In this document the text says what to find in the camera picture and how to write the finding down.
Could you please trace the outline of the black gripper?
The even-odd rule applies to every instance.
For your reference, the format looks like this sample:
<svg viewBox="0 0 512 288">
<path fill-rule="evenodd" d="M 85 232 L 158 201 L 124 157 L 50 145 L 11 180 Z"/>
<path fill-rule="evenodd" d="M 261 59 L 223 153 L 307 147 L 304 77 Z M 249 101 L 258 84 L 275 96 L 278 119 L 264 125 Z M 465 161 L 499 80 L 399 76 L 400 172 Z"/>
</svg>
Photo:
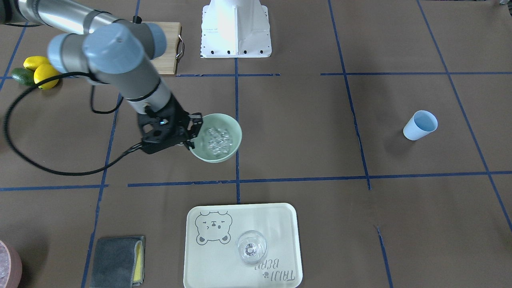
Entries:
<svg viewBox="0 0 512 288">
<path fill-rule="evenodd" d="M 194 141 L 203 125 L 202 113 L 189 114 L 176 97 L 171 94 L 168 103 L 159 111 L 150 108 L 147 114 L 137 114 L 137 124 L 141 133 L 140 149 L 146 154 L 154 154 L 171 146 L 182 144 L 187 150 L 195 149 Z"/>
</svg>

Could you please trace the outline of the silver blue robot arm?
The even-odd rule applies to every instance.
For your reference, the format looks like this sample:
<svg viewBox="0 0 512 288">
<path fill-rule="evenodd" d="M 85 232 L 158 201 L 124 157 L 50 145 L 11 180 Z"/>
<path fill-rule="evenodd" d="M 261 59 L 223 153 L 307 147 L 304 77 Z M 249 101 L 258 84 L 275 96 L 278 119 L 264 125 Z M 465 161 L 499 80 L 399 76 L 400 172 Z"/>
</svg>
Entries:
<svg viewBox="0 0 512 288">
<path fill-rule="evenodd" d="M 62 31 L 47 49 L 57 71 L 119 90 L 136 110 L 145 153 L 175 145 L 194 149 L 202 115 L 181 107 L 152 64 L 168 44 L 159 25 L 130 22 L 72 0 L 2 0 L 1 24 L 22 22 Z"/>
</svg>

